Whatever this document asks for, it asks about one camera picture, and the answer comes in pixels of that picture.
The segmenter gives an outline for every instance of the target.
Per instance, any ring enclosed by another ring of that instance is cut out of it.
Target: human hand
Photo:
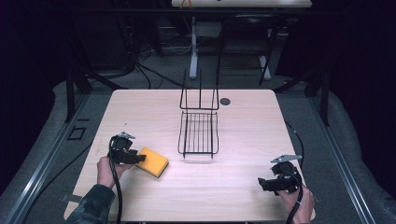
[[[283,201],[286,212],[290,214],[292,207],[296,204],[299,189],[293,193],[288,193],[285,190],[278,191],[280,198]],[[303,198],[296,214],[293,217],[293,224],[310,223],[311,216],[314,210],[314,194],[305,185],[303,185]]]
[[[113,172],[111,172],[110,168],[110,159],[108,157],[102,157],[99,162],[97,162],[98,176],[97,183],[100,185],[104,185],[110,189],[114,187],[116,184],[113,178]],[[117,172],[117,176],[119,179],[122,176],[122,173],[128,169],[133,167],[133,164],[114,164]]]

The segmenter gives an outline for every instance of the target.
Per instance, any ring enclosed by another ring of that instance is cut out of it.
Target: human arm
[[[292,224],[303,224],[310,223],[311,216],[314,210],[314,194],[309,190],[305,185],[302,185],[303,188],[303,198],[300,201],[300,206],[295,213]],[[285,190],[278,191],[280,198],[283,201],[283,205],[285,206],[286,212],[289,214],[291,209],[297,202],[299,189],[294,191],[293,193],[288,193]]]
[[[82,198],[78,207],[72,212],[65,223],[107,223],[108,212],[114,201],[112,188],[115,185],[109,165],[109,158],[102,157],[97,162],[97,184]],[[116,164],[119,178],[132,164]]]

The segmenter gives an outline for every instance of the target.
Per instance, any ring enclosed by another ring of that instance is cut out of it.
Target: yellow block
[[[148,149],[147,147],[143,147],[142,150],[140,150],[139,155],[146,155],[146,159],[139,162],[136,166],[156,177],[160,177],[163,170],[169,163],[169,160],[164,156]]]

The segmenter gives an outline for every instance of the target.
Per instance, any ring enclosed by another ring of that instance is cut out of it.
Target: sleeve
[[[112,189],[100,184],[94,185],[65,223],[107,223],[114,198],[115,193]]]

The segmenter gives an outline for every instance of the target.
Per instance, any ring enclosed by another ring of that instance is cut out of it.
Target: black wire rack
[[[218,113],[216,112],[219,109],[219,88],[215,84],[211,101],[208,105],[203,105],[202,72],[200,72],[199,81],[198,100],[194,101],[195,104],[191,104],[188,100],[188,88],[186,88],[186,71],[184,72],[180,97],[182,112],[178,153],[183,154],[183,158],[186,158],[186,154],[208,154],[213,159],[213,155],[219,152]]]

